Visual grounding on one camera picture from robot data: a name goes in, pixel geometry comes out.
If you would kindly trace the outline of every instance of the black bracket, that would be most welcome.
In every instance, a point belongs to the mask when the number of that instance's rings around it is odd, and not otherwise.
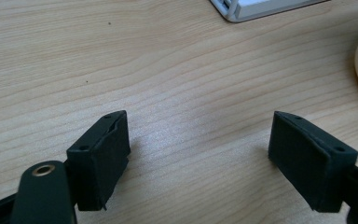
[[[358,223],[358,151],[309,121],[275,112],[269,158],[318,212],[351,207],[348,223]]]
[[[0,201],[0,223],[76,223],[76,203],[80,211],[106,209],[130,153],[126,111],[103,116],[67,149],[66,162],[22,174],[18,193]]]

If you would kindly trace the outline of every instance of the wood grain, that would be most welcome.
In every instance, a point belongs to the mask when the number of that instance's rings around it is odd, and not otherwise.
[[[228,23],[202,1],[0,1],[0,199],[126,109],[130,163],[79,223],[344,223],[268,160],[274,110],[358,150],[358,0]]]

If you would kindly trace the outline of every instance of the screw hole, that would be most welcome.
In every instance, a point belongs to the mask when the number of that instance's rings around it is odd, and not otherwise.
[[[343,148],[343,147],[336,147],[336,150],[337,150],[337,151],[340,151],[340,152],[344,152],[344,151],[345,151],[345,148]]]
[[[81,146],[81,147],[79,147],[80,150],[86,150],[88,148],[89,148],[89,146]]]
[[[32,171],[32,175],[34,176],[42,176],[42,175],[48,175],[55,169],[54,165],[48,164],[48,165],[42,165],[37,167]]]

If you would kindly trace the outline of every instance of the light wood surface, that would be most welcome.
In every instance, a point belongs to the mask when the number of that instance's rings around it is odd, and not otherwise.
[[[358,150],[358,0],[228,23],[207,0],[0,1],[0,199],[125,109],[132,153],[79,223],[345,223],[268,159],[274,110]]]

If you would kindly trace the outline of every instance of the black clamp jaw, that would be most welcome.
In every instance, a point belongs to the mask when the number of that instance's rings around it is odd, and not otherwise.
[[[312,210],[337,213],[345,202],[347,222],[358,224],[358,151],[299,116],[275,112],[268,156]]]
[[[22,174],[17,195],[0,201],[0,223],[77,223],[75,204],[105,208],[130,153],[126,111],[103,116],[66,150],[67,161],[44,161]]]

